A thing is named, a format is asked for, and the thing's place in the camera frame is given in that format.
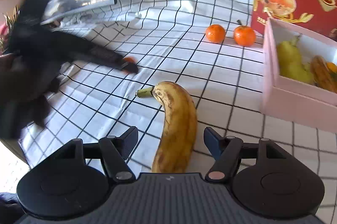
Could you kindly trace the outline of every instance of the banana stem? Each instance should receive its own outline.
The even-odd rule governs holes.
[[[143,89],[137,90],[135,95],[136,97],[139,97],[139,98],[153,97],[152,90],[153,90],[153,87],[143,88]]]

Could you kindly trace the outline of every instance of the grid pattern cloth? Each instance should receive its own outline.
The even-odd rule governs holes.
[[[191,94],[197,107],[197,139],[187,172],[205,175],[214,163],[203,143],[206,126],[222,136],[233,135],[250,143],[270,138],[323,179],[326,190],[317,216],[325,223],[337,223],[336,133],[259,112],[263,38],[257,34],[256,43],[249,48],[237,45],[232,38],[238,19],[250,24],[253,0],[117,1],[116,5],[68,16],[61,31],[134,57],[139,74],[125,75],[79,61],[64,64],[60,92],[48,98],[52,112],[47,128],[41,131],[31,124],[21,140],[31,167],[73,138],[97,142],[136,126],[139,141],[127,163],[136,176],[150,171],[164,111],[154,98],[140,99],[134,94],[160,81],[173,81]],[[210,24],[226,29],[222,44],[205,39]],[[254,163],[243,160],[240,169]],[[88,160],[88,164],[102,169],[99,160]]]

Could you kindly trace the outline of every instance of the dark fabric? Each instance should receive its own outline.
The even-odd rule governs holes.
[[[16,194],[0,193],[0,224],[13,224],[23,215]]]

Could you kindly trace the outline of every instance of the metal screw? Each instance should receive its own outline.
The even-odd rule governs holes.
[[[208,174],[208,177],[211,180],[219,180],[219,179],[223,179],[225,177],[225,174],[223,172],[213,171]]]
[[[130,172],[118,172],[116,178],[119,180],[127,180],[132,178],[132,174]]]

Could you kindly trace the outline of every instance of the ribbed gray surface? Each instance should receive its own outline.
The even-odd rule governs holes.
[[[17,224],[55,223],[26,217]],[[119,185],[95,211],[59,224],[322,224],[314,216],[276,221],[237,205],[222,185],[205,183],[199,174],[142,174],[133,184]]]

